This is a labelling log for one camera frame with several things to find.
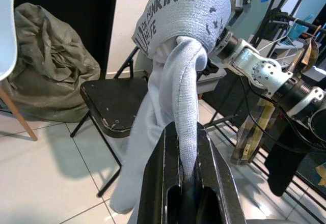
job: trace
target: gray plastic bag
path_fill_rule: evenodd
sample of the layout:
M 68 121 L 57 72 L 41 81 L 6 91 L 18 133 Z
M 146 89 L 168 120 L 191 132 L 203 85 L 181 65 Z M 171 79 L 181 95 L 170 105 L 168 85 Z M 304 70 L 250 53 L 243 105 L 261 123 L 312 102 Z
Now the gray plastic bag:
M 39 118 L 78 122 L 87 112 L 80 85 L 100 67 L 77 32 L 41 6 L 15 9 L 18 57 L 2 87 L 17 106 Z

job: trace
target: floor tile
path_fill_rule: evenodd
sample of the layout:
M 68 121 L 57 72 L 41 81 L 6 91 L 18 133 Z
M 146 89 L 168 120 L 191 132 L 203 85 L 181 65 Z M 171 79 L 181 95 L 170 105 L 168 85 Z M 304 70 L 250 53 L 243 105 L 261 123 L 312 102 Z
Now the floor tile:
M 209 112 L 201 103 L 198 104 L 198 109 L 199 109 L 199 123 L 202 125 L 208 123 L 213 114 Z
M 107 135 L 104 135 L 113 151 L 116 153 L 120 162 L 124 162 L 127 156 L 127 147 L 129 143 L 129 136 L 125 138 L 112 138 Z
M 207 133 L 215 146 L 226 140 L 224 136 L 214 128 L 208 128 Z
M 36 119 L 31 115 L 23 116 L 32 130 L 46 126 L 61 124 L 61 122 L 56 121 L 42 121 L 40 119 Z M 0 125 L 0 137 L 25 132 L 25 129 L 22 127 L 19 121 L 12 114 L 9 113 L 0 112 Z
M 100 203 L 65 124 L 0 138 L 2 223 L 58 224 Z
M 266 166 L 264 165 L 266 159 L 260 155 L 257 154 L 254 158 L 254 162 L 261 168 L 263 169 L 267 174 L 269 174 L 269 170 L 266 168 Z M 256 168 L 256 166 L 253 166 L 251 164 L 251 166 L 256 170 L 256 172 L 260 172 L 259 168 Z M 262 173 L 262 177 L 264 179 L 267 180 L 267 176 L 265 174 Z M 303 190 L 307 190 L 308 186 L 303 183 L 298 177 L 294 176 L 294 181 L 300 185 L 302 187 Z M 268 184 L 264 183 L 263 186 L 261 186 L 262 189 L 266 189 L 266 191 L 268 192 L 268 194 L 271 194 L 271 196 L 273 197 L 273 199 L 275 199 L 276 202 L 279 201 L 279 198 L 274 196 L 274 194 L 270 191 L 270 188 L 268 186 Z M 304 191 L 302 191 L 298 186 L 296 186 L 294 183 L 290 183 L 289 186 L 287 187 L 287 191 L 293 195 L 297 200 L 299 200 L 303 195 L 304 195 Z M 291 206 L 295 206 L 295 202 L 292 200 L 292 198 L 287 194 L 283 194 L 282 196 L 283 198 L 285 198 L 290 204 Z
M 70 132 L 76 125 L 77 123 L 67 123 Z M 118 164 L 91 120 L 83 124 L 74 140 L 97 187 L 101 189 L 118 170 Z M 104 199 L 109 199 L 110 196 L 105 193 Z
M 287 217 L 296 202 L 288 195 L 283 195 L 281 198 L 275 196 L 269 189 L 266 176 L 262 175 L 261 171 L 255 166 L 238 166 L 230 163 L 230 157 L 233 152 L 233 146 L 227 141 L 217 145 L 217 149 L 223 155 L 224 159 L 230 165 L 236 185 L 238 187 L 241 203 L 244 202 L 243 208 L 246 218 L 261 219 L 262 213 L 268 219 L 284 219 Z M 250 201 L 253 205 L 246 207 Z
M 111 216 L 113 217 L 115 224 L 127 224 L 127 222 L 129 221 L 129 218 L 132 214 L 132 211 L 130 211 L 129 213 L 127 213 L 125 215 L 118 214 L 117 212 L 113 211 L 113 209 L 110 208 L 110 200 L 106 201 L 105 203 L 111 213 Z
M 210 106 L 208 103 L 206 103 L 206 101 L 204 99 L 200 99 L 199 104 L 204 106 L 212 115 L 214 115 L 216 110 L 212 106 Z
M 205 106 L 203 106 L 201 103 L 199 103 L 199 122 L 204 125 L 206 123 L 208 123 L 211 118 L 212 118 L 213 114 L 207 110 L 207 108 Z M 223 116 L 221 114 L 218 114 L 215 119 L 221 119 L 223 118 Z M 235 135 L 236 133 L 230 129 L 227 125 L 225 125 L 224 123 L 220 123 L 218 124 L 219 129 L 225 134 L 225 136 L 227 137 L 231 137 L 233 135 Z
M 64 224 L 114 224 L 114 222 L 105 203 L 103 203 L 65 221 Z
M 312 197 L 317 199 L 322 205 L 326 206 L 326 200 L 316 194 L 312 189 L 307 191 Z M 324 211 L 320 206 L 318 206 L 314 201 L 312 201 L 306 194 L 300 199 L 300 202 L 307 207 L 313 214 L 315 214 L 323 223 L 326 223 L 326 211 Z M 315 224 L 319 223 L 316 221 L 309 213 L 307 213 L 300 205 L 297 205 L 292 213 L 289 215 L 288 220 L 295 221 L 299 224 L 309 223 Z
M 111 186 L 105 191 L 104 195 L 103 195 L 103 199 L 105 201 L 109 200 L 112 196 L 112 193 L 114 192 L 114 190 L 116 189 L 117 185 L 118 185 L 118 181 L 119 181 L 119 177 L 111 184 Z

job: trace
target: chair seat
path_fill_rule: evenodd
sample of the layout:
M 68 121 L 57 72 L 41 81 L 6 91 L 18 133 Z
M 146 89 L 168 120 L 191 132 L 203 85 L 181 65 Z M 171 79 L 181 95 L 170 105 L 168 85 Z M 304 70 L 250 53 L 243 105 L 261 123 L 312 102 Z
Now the chair seat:
M 143 78 L 86 81 L 80 94 L 101 130 L 114 138 L 127 137 L 147 93 Z

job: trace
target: black cable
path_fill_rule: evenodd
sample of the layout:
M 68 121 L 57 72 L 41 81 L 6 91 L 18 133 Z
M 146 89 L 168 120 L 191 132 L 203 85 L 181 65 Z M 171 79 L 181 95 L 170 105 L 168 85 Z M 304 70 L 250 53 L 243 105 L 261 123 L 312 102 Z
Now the black cable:
M 245 84 L 243 83 L 243 80 L 242 80 L 242 77 L 240 77 L 240 81 L 241 81 L 241 85 L 242 85 L 242 88 L 243 88 L 243 93 L 244 93 L 244 98 L 246 100 L 246 106 L 247 106 L 247 110 L 248 110 L 248 114 L 251 118 L 251 120 L 255 123 L 255 125 L 263 132 L 265 133 L 270 139 L 272 139 L 274 141 L 275 144 L 277 144 L 278 146 L 286 149 L 286 150 L 289 150 L 289 151 L 292 151 L 294 153 L 325 153 L 323 151 L 312 151 L 312 150 L 303 150 L 303 149 L 300 149 L 300 148 L 292 148 L 292 147 L 289 147 L 289 146 L 286 146 L 284 144 L 281 144 L 277 139 L 275 139 L 272 135 L 270 135 L 267 131 L 265 131 L 258 123 L 257 121 L 254 119 L 253 115 L 251 114 L 250 112 L 250 109 L 249 109 L 249 103 L 248 103 L 248 97 L 247 97 L 247 94 L 246 94 L 246 88 L 245 88 Z
M 292 128 L 292 130 L 294 131 L 295 135 L 298 136 L 302 141 L 304 141 L 306 144 L 308 144 L 311 148 L 314 148 L 318 151 L 324 151 L 326 153 L 326 148 L 325 147 L 316 147 L 313 143 L 311 143 L 308 139 L 306 139 L 298 130 L 298 128 L 296 127 L 296 125 L 293 123 L 292 119 L 287 115 L 286 111 L 282 108 L 279 107 L 279 109 L 282 111 L 282 113 L 285 116 L 285 119 L 287 120 L 287 122 L 289 123 L 290 127 Z
M 256 48 L 258 46 L 258 44 L 259 44 L 257 39 L 261 35 L 263 27 L 265 27 L 265 23 L 268 20 L 267 17 L 269 15 L 270 11 L 271 11 L 271 8 L 272 8 L 274 2 L 275 2 L 275 0 L 270 0 L 269 6 L 268 6 L 267 11 L 265 13 L 265 16 L 264 16 L 264 18 L 263 18 L 263 20 L 261 22 L 261 25 L 259 26 L 258 30 L 256 31 L 256 34 L 253 36 L 253 38 L 251 40 L 251 44 L 254 46 L 254 48 Z
M 250 87 L 251 91 L 258 97 L 260 97 L 261 99 L 264 99 L 270 103 L 272 103 L 274 106 L 275 106 L 275 103 L 274 101 L 272 101 L 271 99 L 269 98 L 266 98 L 264 96 L 262 96 L 261 94 L 257 93 L 253 87 L 252 87 L 252 84 L 247 80 L 248 82 L 248 86 Z M 313 145 L 308 139 L 306 139 L 301 133 L 300 131 L 298 130 L 298 128 L 295 126 L 295 124 L 293 123 L 292 119 L 287 115 L 286 111 L 280 107 L 280 106 L 275 106 L 277 108 L 279 108 L 281 110 L 281 112 L 284 114 L 287 122 L 290 124 L 290 127 L 292 128 L 292 130 L 294 131 L 295 135 L 298 136 L 300 139 L 302 139 L 302 141 L 304 141 L 306 144 L 308 144 L 310 147 L 316 149 L 316 150 L 319 150 L 319 151 L 326 151 L 325 147 L 316 147 L 315 145 Z

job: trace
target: white chair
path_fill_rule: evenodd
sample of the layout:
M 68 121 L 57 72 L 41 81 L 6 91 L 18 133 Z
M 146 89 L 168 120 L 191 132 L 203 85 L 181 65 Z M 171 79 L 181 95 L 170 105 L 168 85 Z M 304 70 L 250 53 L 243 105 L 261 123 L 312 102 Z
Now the white chair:
M 16 59 L 17 40 L 14 22 L 14 0 L 0 0 L 0 81 L 6 79 L 13 71 Z M 5 102 L 30 137 L 36 141 L 37 137 L 23 116 L 21 116 L 13 101 L 1 87 L 0 98 Z

